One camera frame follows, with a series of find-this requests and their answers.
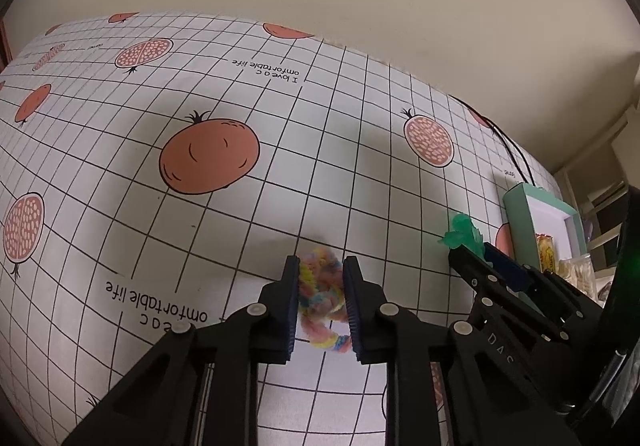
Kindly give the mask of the yellow rice cracker packet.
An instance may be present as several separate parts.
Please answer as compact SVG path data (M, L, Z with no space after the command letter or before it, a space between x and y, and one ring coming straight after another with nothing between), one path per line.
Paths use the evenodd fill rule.
M536 234L536 244L538 251L538 261L541 273L550 271L555 273L556 270L556 257L555 246L551 235L546 233Z

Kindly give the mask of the cotton swab bag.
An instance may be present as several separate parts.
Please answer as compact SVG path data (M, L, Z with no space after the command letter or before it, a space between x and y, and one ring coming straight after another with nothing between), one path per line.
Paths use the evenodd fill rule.
M589 253L561 259L556 274L593 301L598 298L596 273Z

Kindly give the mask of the pastel rainbow scrunchie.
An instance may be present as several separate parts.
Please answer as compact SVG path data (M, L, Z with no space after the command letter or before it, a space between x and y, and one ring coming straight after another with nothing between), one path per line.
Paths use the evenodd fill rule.
M315 348L335 353L352 349L349 334L329 327L348 322L342 262L327 247L317 247L299 260L298 312L300 326Z

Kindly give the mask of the white wooden shelf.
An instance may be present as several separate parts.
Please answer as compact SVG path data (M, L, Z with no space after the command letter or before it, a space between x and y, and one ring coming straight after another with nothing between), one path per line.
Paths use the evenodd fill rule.
M554 174L564 199L578 210L598 278L614 273L614 245L625 198L639 186L639 109L631 106Z

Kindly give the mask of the teal shallow box tray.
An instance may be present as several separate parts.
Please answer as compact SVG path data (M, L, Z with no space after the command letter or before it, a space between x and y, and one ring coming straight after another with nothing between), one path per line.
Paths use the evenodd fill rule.
M579 213L547 190L521 183L503 196L515 259L540 269L537 237L550 236L555 261L587 253Z

